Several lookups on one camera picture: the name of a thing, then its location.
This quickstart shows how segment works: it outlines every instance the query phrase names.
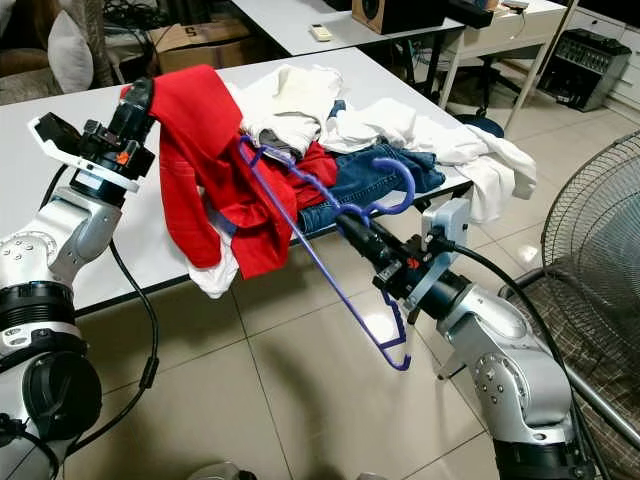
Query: fan grille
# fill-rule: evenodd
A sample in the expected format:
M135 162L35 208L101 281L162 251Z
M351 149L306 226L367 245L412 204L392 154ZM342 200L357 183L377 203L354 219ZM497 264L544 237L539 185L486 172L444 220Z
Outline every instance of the fan grille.
M587 162L542 234L551 295L595 351L640 376L640 131Z

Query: purple clothes hanger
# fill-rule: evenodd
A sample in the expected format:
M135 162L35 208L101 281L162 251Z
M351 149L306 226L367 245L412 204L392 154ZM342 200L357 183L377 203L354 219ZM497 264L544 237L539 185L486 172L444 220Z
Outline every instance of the purple clothes hanger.
M298 178L310 183L315 188L317 188L327 199L327 202L329 202L329 204L333 207L336 216L345 212L353 213L358 215L362 219L363 223L367 226L369 226L370 224L370 215L374 211L378 211L382 214L397 215L398 213L404 212L407 208L411 206L415 196L416 186L415 186L415 181L413 179L413 176L411 175L411 172L409 171L409 169L405 165L400 163L398 160L395 160L392 158L374 159L373 166L375 168L383 169L383 170L395 170L403 178L405 185L407 187L407 194L404 200L400 204L394 205L392 207L385 207L384 205L381 205L378 202L372 202L371 204L362 208L352 203L346 203L342 205L338 203L338 201L331 194L331 192L324 185L322 185L316 177L299 170L296 167L295 160L293 159L293 157L291 157L291 155L287 154L286 152L283 152L273 147L263 145L256 150L255 155L253 156L253 158L251 158L249 155L247 155L247 150L244 148L245 146L254 147L253 140L248 135L241 136L240 141L238 142L238 150L240 151L242 158L245 160L245 162L247 162L247 164L251 168L251 171L256 177L256 180L258 180L258 183L264 189L265 193L267 194L271 202L275 205L277 210L284 217L284 219L287 221L289 226L293 229L294 233L300 240L300 243L302 243L302 245L305 247L305 249L311 256L311 259L320 269L320 271L325 276L327 281L331 284L331 286L336 291L336 293L338 294L340 299L343 301L343 303L347 306L349 311L356 318L356 320L358 321L362 329L365 331L365 333L376 345L380 353L382 353L382 355L384 356L385 360L389 363L389 365L391 365L396 370L407 370L411 363L410 355L405 354L403 361L401 363L396 363L393 360L393 358L391 358L391 356L389 355L389 352L387 351L389 348L406 343L407 341L407 334L404 328L404 321L402 319L400 309L398 308L398 304L393 299L391 299L386 292L382 292L382 298L384 299L385 304L387 304L393 311L396 327L398 329L398 336L386 342L379 342L376 339L376 337L373 335L373 333L371 332L367 324L365 323L360 313L356 310L355 306L351 303L349 298L342 291L342 288L340 288L340 285L338 285L338 283L333 278L329 270L327 270L325 265L322 263L322 260L320 260L320 258L316 255L315 251L311 247L311 244L305 238L305 236L302 234L302 232L296 225L296 222L289 217L287 211L285 210L284 206L280 202L280 199L278 199L278 197L273 193L267 181L262 177L258 169L255 167L263 155L266 155L270 158L275 159L276 161L282 163L287 169L289 169Z

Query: blue jeans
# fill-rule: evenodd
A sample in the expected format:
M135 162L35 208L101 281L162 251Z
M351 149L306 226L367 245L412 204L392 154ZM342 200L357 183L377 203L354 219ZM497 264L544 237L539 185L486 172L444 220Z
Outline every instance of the blue jeans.
M373 160L380 157L395 158L406 165L416 182L417 193L428 192L444 183L444 174L434 168L435 155L432 153L409 152L380 144L336 158L338 178L329 191L338 202L365 207L393 190L405 189L404 180L398 173L372 166ZM331 225L334 216L331 205L324 202L298 212L298 226L303 233L314 232Z

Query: pile of clothes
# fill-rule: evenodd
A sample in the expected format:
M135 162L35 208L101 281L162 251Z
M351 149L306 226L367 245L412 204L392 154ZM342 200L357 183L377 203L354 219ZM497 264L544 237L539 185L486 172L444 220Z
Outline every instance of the pile of clothes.
M245 278L282 267L291 228L270 202L240 149L269 145L288 152L341 202L366 206L404 183L372 167L379 157L406 165L416 192L445 181L437 165L454 165L475 184L475 221L496 218L513 194L528 198L535 163L506 140L473 127L447 130L392 99L356 110L340 98L340 73L282 66L245 89L225 85L199 66L155 79L151 114L161 123L160 181L169 233L187 257L191 278L211 297L236 271ZM240 142L254 139L254 148ZM487 156L495 152L497 159ZM276 158L258 171L303 232L333 222L322 194Z

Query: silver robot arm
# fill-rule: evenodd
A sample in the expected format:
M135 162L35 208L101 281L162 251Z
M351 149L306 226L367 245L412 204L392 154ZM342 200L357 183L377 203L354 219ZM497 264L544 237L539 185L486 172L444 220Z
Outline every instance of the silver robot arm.
M438 377L469 368L502 480L593 478L578 448L563 369L519 310L450 272L456 254L433 241L464 245L468 211L467 200L453 199L425 212L422 236L404 243L375 222L365 227L343 214L336 223L374 265L374 285L405 301L410 323L420 310L437 321L454 348Z
M124 195L153 154L144 140L152 83L140 80L110 125L83 135L53 114L30 123L48 155L76 169L35 218L0 239L0 478L54 478L98 419L101 386L75 325L73 282L109 245Z

